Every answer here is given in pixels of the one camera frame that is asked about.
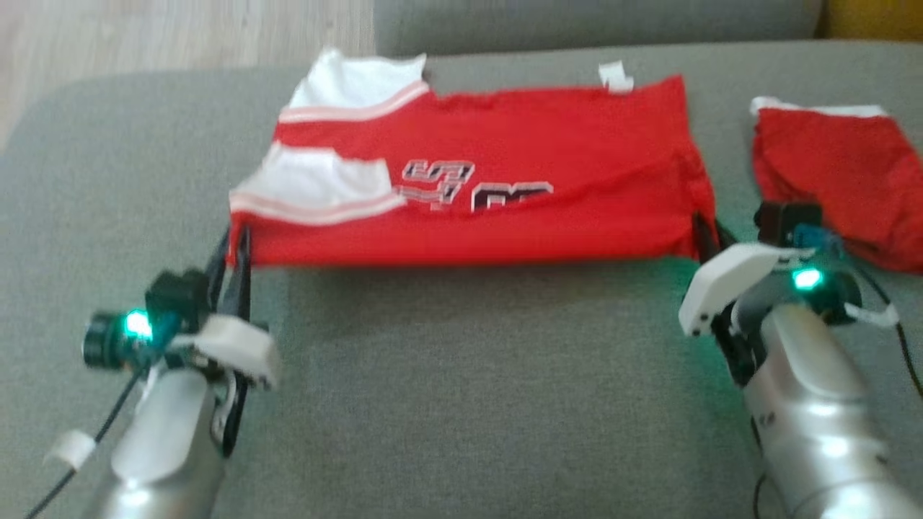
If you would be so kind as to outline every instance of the wire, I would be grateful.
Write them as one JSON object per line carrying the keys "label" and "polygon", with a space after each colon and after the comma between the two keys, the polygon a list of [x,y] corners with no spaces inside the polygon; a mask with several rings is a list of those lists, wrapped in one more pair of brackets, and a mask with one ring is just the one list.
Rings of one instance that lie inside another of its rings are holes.
{"label": "wire", "polygon": [[762,485],[766,482],[766,473],[762,473],[756,480],[756,486],[753,487],[753,519],[760,519],[760,492]]}
{"label": "wire", "polygon": [[[859,276],[862,277],[871,286],[871,289],[878,294],[878,297],[881,299],[881,302],[885,305],[891,305],[891,298],[888,297],[888,294],[881,288],[881,285],[871,277],[868,271],[863,269],[861,266],[855,262],[851,262],[853,269],[858,272]],[[894,329],[897,331],[897,340],[901,343],[901,354],[904,356],[904,365],[907,367],[907,373],[910,374],[910,380],[914,384],[914,388],[917,390],[917,394],[920,398],[923,398],[923,384],[920,383],[920,377],[917,375],[917,369],[914,368],[914,361],[910,357],[910,346],[907,345],[907,335],[904,333],[904,325],[901,324],[901,321],[898,320],[894,324]]]}
{"label": "wire", "polygon": [[[125,406],[125,402],[128,400],[128,395],[131,394],[131,390],[135,387],[135,384],[138,383],[138,380],[141,379],[141,374],[143,372],[143,369],[136,371],[135,374],[132,375],[131,380],[128,381],[128,384],[126,384],[125,388],[122,390],[122,394],[120,394],[118,400],[115,401],[115,405],[113,405],[112,411],[109,412],[109,416],[104,422],[102,422],[102,426],[100,427],[99,432],[97,432],[96,437],[93,438],[97,443],[102,441],[102,438],[105,437],[106,433],[109,432],[109,429],[113,426],[115,418],[118,416],[119,411],[122,410],[122,407]],[[54,487],[52,487],[52,489],[49,490],[47,494],[45,494],[45,497],[39,501],[39,504],[35,505],[35,507],[26,514],[26,519],[35,519],[38,517],[39,514],[48,507],[52,500],[61,493],[61,490],[67,486],[67,483],[70,483],[70,480],[76,474],[77,470],[73,468],[68,470],[67,473],[64,474],[60,480],[58,480],[57,484],[55,484]]]}

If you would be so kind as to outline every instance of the wooden floor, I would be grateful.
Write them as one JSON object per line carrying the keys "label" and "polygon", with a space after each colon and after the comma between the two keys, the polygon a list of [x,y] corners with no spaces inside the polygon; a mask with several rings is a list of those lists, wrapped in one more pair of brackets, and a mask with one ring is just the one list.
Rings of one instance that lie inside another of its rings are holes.
{"label": "wooden floor", "polygon": [[371,53],[372,1],[0,0],[0,151],[31,104],[78,79]]}

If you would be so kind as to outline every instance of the jersey number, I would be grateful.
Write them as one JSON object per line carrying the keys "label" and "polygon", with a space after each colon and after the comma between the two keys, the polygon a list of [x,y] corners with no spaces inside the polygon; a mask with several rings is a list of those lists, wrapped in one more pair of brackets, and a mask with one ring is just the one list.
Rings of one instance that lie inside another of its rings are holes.
{"label": "jersey number", "polygon": [[[474,163],[467,161],[410,161],[402,177],[409,182],[436,184],[435,188],[400,186],[398,193],[411,200],[428,203],[433,211],[451,204],[462,187],[474,174]],[[540,193],[553,193],[547,182],[519,182],[516,184],[481,183],[471,193],[471,211],[507,205]]]}

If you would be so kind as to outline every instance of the green led light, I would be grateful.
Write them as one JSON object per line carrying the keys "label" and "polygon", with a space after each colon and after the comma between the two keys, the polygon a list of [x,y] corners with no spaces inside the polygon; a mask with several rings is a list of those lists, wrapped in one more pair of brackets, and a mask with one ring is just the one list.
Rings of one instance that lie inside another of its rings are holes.
{"label": "green led light", "polygon": [[798,290],[813,290],[823,282],[823,272],[817,269],[803,269],[792,272],[792,280]]}
{"label": "green led light", "polygon": [[143,310],[132,310],[125,316],[125,331],[138,337],[149,339],[153,335],[150,328],[148,313]]}

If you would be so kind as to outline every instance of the white sleeve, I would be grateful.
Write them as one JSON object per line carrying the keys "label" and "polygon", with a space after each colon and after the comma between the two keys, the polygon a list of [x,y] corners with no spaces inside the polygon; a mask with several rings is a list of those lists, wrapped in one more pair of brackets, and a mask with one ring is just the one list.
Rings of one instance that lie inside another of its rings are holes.
{"label": "white sleeve", "polygon": [[256,173],[231,191],[231,212],[331,225],[376,216],[407,200],[391,189],[384,160],[344,160],[330,149],[274,144]]}
{"label": "white sleeve", "polygon": [[396,61],[383,57],[348,58],[325,48],[286,108],[368,108],[385,103],[423,80],[426,54]]}

